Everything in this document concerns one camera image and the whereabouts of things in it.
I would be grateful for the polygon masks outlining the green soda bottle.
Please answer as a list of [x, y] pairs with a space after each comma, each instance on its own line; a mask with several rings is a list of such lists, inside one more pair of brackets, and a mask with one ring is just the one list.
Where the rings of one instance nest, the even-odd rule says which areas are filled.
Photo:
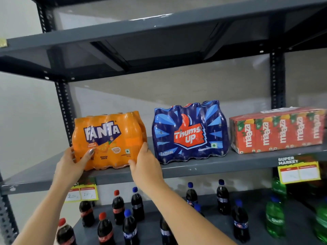
[[284, 205], [275, 196], [271, 196], [266, 205], [266, 230], [274, 238], [285, 237]]
[[278, 177], [272, 178], [271, 186], [274, 195], [276, 195], [281, 201], [285, 201], [287, 199], [287, 187], [280, 182]]
[[325, 197], [324, 202], [316, 208], [314, 233], [322, 243], [327, 245], [327, 197]]

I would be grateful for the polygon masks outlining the yellow price tag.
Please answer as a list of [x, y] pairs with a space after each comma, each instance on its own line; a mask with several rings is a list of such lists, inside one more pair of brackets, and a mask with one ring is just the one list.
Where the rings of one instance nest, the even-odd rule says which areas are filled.
[[319, 162], [310, 155], [279, 157], [277, 171], [284, 185], [321, 180]]
[[65, 203], [98, 201], [98, 191], [94, 177], [79, 180], [68, 192]]

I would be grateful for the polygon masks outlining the person's left forearm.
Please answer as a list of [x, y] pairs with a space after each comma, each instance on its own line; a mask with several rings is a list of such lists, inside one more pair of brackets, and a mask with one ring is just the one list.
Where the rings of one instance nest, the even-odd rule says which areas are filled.
[[53, 184], [12, 245], [53, 245], [60, 213], [70, 188]]

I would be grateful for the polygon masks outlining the person's right forearm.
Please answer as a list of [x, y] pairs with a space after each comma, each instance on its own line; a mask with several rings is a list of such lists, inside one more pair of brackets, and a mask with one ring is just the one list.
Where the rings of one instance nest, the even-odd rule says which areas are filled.
[[237, 245], [165, 182], [143, 190], [169, 225], [179, 245]]

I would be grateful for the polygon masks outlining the red-capped cola bottle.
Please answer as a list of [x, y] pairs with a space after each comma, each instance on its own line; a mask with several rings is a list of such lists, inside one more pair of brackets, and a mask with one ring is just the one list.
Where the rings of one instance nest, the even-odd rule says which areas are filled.
[[112, 201], [112, 210], [116, 225], [122, 225], [125, 219], [125, 202], [120, 196], [120, 191], [117, 189], [114, 191], [114, 199]]
[[91, 201], [81, 201], [79, 205], [80, 216], [84, 227], [92, 227], [95, 223], [93, 206]]
[[111, 221], [107, 218], [106, 212], [101, 212], [99, 214], [97, 235], [100, 245], [116, 245], [113, 234], [113, 226]]
[[65, 218], [59, 219], [56, 241], [59, 245], [77, 245], [74, 230]]

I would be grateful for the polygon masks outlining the orange soda bottle multipack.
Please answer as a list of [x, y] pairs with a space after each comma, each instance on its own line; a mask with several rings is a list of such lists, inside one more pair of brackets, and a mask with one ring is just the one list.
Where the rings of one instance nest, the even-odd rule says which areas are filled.
[[94, 149], [85, 171], [126, 167], [129, 160], [137, 161], [144, 142], [146, 129], [138, 111], [75, 119], [72, 147], [76, 162]]

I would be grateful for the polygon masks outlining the blue cola bottle multipack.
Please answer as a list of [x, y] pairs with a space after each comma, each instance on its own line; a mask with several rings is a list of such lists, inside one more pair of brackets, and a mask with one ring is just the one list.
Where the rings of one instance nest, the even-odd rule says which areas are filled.
[[218, 100], [155, 108], [152, 138], [154, 155], [163, 165], [223, 157], [230, 148], [227, 121]]

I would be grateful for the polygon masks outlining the person's left hand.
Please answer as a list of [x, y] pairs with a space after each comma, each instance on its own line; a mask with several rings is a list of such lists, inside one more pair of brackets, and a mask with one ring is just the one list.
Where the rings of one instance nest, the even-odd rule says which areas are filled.
[[73, 187], [80, 179], [85, 168], [78, 168], [73, 147], [65, 150], [62, 158], [56, 165], [52, 186], [61, 190], [64, 194]]

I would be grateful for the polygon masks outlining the group of blue-capped cola bottles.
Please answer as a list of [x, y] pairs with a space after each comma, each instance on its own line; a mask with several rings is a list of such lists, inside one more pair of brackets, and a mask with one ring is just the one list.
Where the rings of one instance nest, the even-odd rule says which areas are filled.
[[[247, 243], [250, 240], [248, 228], [248, 215], [243, 208], [243, 203], [240, 199], [235, 200], [235, 204], [231, 206], [230, 194], [225, 186], [223, 179], [219, 180], [219, 186], [216, 191], [217, 209], [222, 215], [231, 215], [233, 219], [233, 234], [234, 237], [242, 243]], [[186, 191], [186, 202], [192, 206], [198, 213], [204, 216], [202, 207], [198, 203], [198, 195], [194, 190], [193, 183], [188, 182]], [[145, 218], [144, 205], [141, 195], [138, 193], [138, 188], [133, 187], [133, 195], [131, 198], [133, 217], [136, 222], [142, 221]], [[169, 225], [163, 217], [160, 219], [160, 231], [162, 245], [178, 245]]]

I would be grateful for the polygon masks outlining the person's right hand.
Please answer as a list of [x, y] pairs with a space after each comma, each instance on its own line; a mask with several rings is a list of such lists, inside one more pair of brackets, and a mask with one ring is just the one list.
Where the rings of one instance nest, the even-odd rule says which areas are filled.
[[137, 156], [137, 172], [132, 174], [134, 183], [146, 195], [166, 186], [159, 161], [144, 142]]

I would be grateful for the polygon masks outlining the red juice carton multipack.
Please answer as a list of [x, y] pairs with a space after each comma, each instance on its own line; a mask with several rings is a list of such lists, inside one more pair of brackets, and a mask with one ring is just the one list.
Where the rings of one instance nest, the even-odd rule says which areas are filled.
[[278, 108], [229, 118], [231, 147], [238, 154], [322, 144], [326, 109]]

